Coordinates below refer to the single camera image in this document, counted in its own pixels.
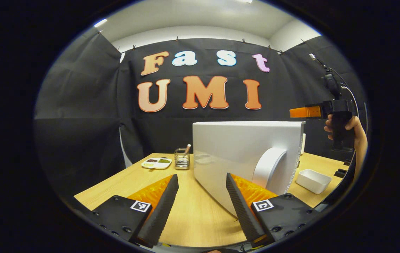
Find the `white monitor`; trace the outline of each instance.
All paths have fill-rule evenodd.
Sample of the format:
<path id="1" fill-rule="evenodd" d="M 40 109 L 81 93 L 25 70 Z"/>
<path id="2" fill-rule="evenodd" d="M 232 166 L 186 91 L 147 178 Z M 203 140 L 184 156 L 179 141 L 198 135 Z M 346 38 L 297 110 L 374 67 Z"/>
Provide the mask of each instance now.
<path id="1" fill-rule="evenodd" d="M 236 216 L 226 180 L 232 173 L 277 195 L 287 192 L 300 158 L 305 122 L 196 122 L 194 175 Z"/>

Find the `white wall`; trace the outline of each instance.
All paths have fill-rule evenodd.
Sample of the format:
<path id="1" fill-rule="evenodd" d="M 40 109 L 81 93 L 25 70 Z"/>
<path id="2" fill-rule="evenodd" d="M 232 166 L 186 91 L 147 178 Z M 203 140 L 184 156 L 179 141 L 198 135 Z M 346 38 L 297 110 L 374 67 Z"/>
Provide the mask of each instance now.
<path id="1" fill-rule="evenodd" d="M 179 27 L 166 27 L 161 29 L 150 30 L 146 32 L 137 33 L 120 40 L 112 42 L 115 48 L 120 47 L 118 50 L 124 52 L 132 49 L 133 45 L 136 47 L 157 43 L 167 40 L 175 40 L 178 36 L 179 39 L 194 39 L 194 38 L 210 38 L 210 39 L 227 39 L 268 46 L 269 40 L 248 32 L 241 32 L 232 29 L 221 27 L 206 27 L 206 26 L 179 26 Z"/>
<path id="2" fill-rule="evenodd" d="M 307 24 L 295 19 L 280 28 L 269 41 L 273 49 L 286 51 L 289 48 L 303 43 L 301 40 L 310 40 L 320 35 L 320 33 Z"/>

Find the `black handle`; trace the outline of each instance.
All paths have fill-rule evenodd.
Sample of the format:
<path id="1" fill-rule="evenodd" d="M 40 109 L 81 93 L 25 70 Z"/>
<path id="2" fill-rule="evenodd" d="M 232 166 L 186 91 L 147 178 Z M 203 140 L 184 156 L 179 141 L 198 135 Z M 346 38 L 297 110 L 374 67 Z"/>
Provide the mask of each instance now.
<path id="1" fill-rule="evenodd" d="M 354 139 L 354 129 L 346 130 L 345 126 L 351 120 L 353 114 L 351 112 L 335 112 L 331 120 L 331 128 L 333 129 L 333 149 L 343 150 L 343 141 Z"/>

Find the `wooden table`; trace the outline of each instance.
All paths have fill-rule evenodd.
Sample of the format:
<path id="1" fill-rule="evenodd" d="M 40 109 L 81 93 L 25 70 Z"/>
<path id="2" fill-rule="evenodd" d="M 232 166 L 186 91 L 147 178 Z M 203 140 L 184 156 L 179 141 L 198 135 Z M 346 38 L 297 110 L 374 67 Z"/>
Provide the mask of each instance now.
<path id="1" fill-rule="evenodd" d="M 173 203 L 166 226 L 159 239 L 169 245 L 187 247 L 216 247 L 246 240 L 237 218 L 224 209 L 195 180 L 194 157 L 190 155 L 189 170 L 175 170 L 174 162 L 164 170 L 150 170 L 140 164 L 151 157 L 168 157 L 173 154 L 153 153 L 116 175 L 75 195 L 75 198 L 93 210 L 113 195 L 128 197 L 134 192 L 166 176 L 177 174 L 179 190 Z M 314 194 L 296 184 L 299 171 L 312 169 L 333 179 L 322 194 Z M 348 169 L 343 162 L 304 153 L 300 166 L 288 190 L 311 207 L 316 206 L 339 184 L 341 178 L 333 176 L 338 168 Z"/>

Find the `black cloth backdrop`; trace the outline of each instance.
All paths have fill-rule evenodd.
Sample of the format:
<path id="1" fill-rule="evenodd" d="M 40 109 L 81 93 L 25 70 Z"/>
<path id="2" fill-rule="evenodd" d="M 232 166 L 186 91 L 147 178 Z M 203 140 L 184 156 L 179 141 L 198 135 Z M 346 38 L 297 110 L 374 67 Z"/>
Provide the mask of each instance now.
<path id="1" fill-rule="evenodd" d="M 193 66 L 174 66 L 171 61 L 180 51 L 193 51 L 198 61 Z M 218 50 L 230 50 L 236 53 L 235 66 L 221 66 L 218 64 L 216 53 Z M 145 56 L 168 51 L 169 56 L 157 72 L 141 75 L 144 70 Z M 259 70 L 254 54 L 262 54 L 267 59 L 266 66 L 270 72 Z M 361 84 L 356 78 L 346 59 L 337 51 L 334 45 L 320 36 L 306 43 L 302 43 L 284 54 L 279 55 L 275 50 L 234 40 L 221 39 L 185 39 L 145 45 L 135 50 L 125 52 L 121 63 L 118 81 L 118 108 L 121 120 L 132 122 L 138 131 L 144 155 L 150 153 L 172 153 L 177 148 L 192 143 L 192 123 L 201 121 L 258 121 L 280 120 L 296 121 L 306 119 L 292 119 L 289 109 L 303 107 L 307 104 L 320 103 L 333 99 L 333 96 L 323 85 L 321 77 L 324 69 L 312 61 L 309 53 L 314 53 L 319 59 L 338 71 L 348 83 L 356 96 L 356 100 L 365 102 Z M 227 109 L 212 109 L 209 106 L 196 109 L 184 109 L 186 101 L 186 76 L 198 76 L 205 86 L 213 76 L 224 76 L 228 79 L 225 92 L 229 107 Z M 137 85 L 143 82 L 152 82 L 149 100 L 158 101 L 158 87 L 155 82 L 160 79 L 170 79 L 168 85 L 167 102 L 158 112 L 144 112 L 138 105 Z M 262 108 L 250 110 L 245 108 L 247 89 L 243 83 L 245 79 L 257 80 L 259 102 Z M 351 99 L 347 91 L 344 97 Z M 332 141 L 327 138 L 328 133 L 323 130 L 325 120 L 306 120 L 305 152 L 324 157 L 332 157 Z M 127 146 L 126 136 L 123 136 L 124 146 Z M 351 154 L 338 157 L 340 160 L 351 158 Z"/>
<path id="2" fill-rule="evenodd" d="M 186 50 L 195 52 L 197 64 L 174 66 L 171 63 L 174 55 Z M 237 64 L 219 65 L 218 50 L 236 53 Z M 169 56 L 158 66 L 159 70 L 141 76 L 143 58 L 163 51 L 168 51 Z M 259 70 L 252 58 L 258 53 L 267 59 L 269 73 Z M 362 86 L 351 66 L 322 36 L 281 55 L 263 46 L 233 40 L 165 41 L 128 50 L 120 63 L 118 50 L 97 29 L 91 29 L 63 51 L 49 69 L 39 92 L 34 118 L 42 167 L 58 194 L 69 197 L 124 168 L 120 141 L 134 163 L 153 152 L 171 153 L 192 144 L 194 122 L 305 120 L 291 119 L 289 109 L 333 98 L 323 86 L 324 70 L 310 59 L 309 53 L 338 71 L 357 102 L 365 102 Z M 213 76 L 226 77 L 229 107 L 212 109 L 209 105 L 205 108 L 199 105 L 196 109 L 184 109 L 183 78 L 186 76 L 198 76 L 205 86 Z M 165 107 L 158 112 L 142 111 L 137 85 L 152 82 L 149 99 L 155 103 L 158 100 L 155 82 L 160 79 L 171 80 Z M 262 108 L 259 110 L 245 107 L 245 79 L 260 83 L 258 95 Z M 345 92 L 345 98 L 351 98 Z M 306 120 L 305 152 L 331 156 L 332 141 L 328 140 L 324 126 L 324 120 Z"/>
<path id="3" fill-rule="evenodd" d="M 49 181 L 65 199 L 125 168 L 116 101 L 120 57 L 93 28 L 61 53 L 42 83 L 36 147 Z"/>

